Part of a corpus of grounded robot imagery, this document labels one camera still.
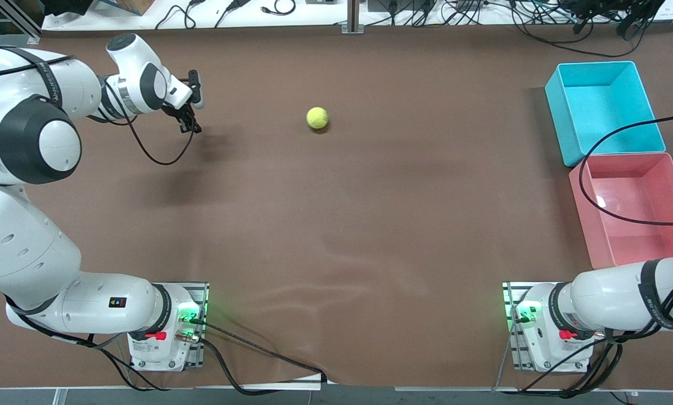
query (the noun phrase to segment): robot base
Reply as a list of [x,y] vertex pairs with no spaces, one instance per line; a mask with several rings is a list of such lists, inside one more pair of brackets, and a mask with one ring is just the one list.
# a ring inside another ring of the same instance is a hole
[[[509,285],[509,295],[513,293],[511,290],[512,284],[505,283],[505,285]],[[554,284],[547,282],[529,284],[532,287],[523,295],[523,299],[521,297],[510,297],[512,302],[521,300],[516,307],[512,307],[512,316],[517,320],[525,316],[530,319],[526,323],[517,323],[514,329],[523,333],[523,341],[519,341],[517,338],[519,346],[521,344],[526,346],[525,348],[516,348],[516,351],[521,353],[520,350],[527,349],[530,357],[529,367],[517,367],[517,369],[545,372],[573,352],[592,343],[594,338],[586,340],[561,338],[559,328],[555,325],[549,313],[549,293],[554,289]],[[554,372],[586,372],[591,354],[593,354],[593,348],[585,349],[570,358],[568,362],[555,368]]]
[[129,336],[131,366],[138,371],[184,371],[199,368],[204,362],[202,344],[188,343],[175,339],[177,333],[201,336],[203,327],[187,321],[183,317],[196,316],[203,320],[209,293],[207,282],[163,282],[171,296],[171,313],[163,332],[166,339],[135,340]]

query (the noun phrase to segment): blue plastic bin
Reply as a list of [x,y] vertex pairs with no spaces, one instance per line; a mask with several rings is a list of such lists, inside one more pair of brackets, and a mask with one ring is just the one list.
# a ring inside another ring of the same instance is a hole
[[[653,120],[634,62],[560,64],[545,87],[563,164],[576,166],[604,135],[624,125]],[[618,133],[595,154],[664,152],[656,124]]]

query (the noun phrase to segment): red button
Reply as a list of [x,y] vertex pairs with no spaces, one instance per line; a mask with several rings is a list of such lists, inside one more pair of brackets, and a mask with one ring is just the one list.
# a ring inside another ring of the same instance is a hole
[[579,334],[570,332],[570,331],[559,331],[559,338],[562,339],[570,339],[570,338],[575,338]]
[[166,340],[166,332],[160,331],[157,333],[147,333],[144,335],[146,338],[156,338],[156,340]]

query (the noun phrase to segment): brown tabletop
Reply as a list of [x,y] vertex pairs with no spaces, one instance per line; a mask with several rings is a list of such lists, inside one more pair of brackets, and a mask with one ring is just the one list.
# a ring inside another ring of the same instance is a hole
[[[41,48],[116,72],[113,33],[50,35]],[[501,282],[590,269],[543,87],[560,62],[602,59],[505,26],[143,36],[177,76],[202,74],[205,130],[161,167],[127,128],[77,122],[74,175],[27,188],[80,247],[82,270],[209,281],[211,321],[339,384],[488,387],[507,338]],[[629,49],[614,26],[580,45]],[[650,28],[628,58],[657,117],[673,114],[670,26]],[[305,125],[315,105],[331,113],[323,135]],[[135,126],[159,159],[186,140],[162,113]],[[661,128],[673,155],[673,122]],[[239,382],[308,374],[211,336]],[[226,382],[210,354],[200,371],[150,376]],[[535,376],[507,366],[503,385]],[[99,353],[11,325],[0,295],[0,387],[117,384]],[[673,333],[629,343],[606,386],[673,389]]]

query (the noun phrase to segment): yellow-green tennis ball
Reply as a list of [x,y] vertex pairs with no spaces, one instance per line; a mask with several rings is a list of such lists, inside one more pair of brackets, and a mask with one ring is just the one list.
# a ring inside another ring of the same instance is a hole
[[314,107],[306,113],[306,123],[315,130],[324,128],[329,123],[329,113],[321,107]]

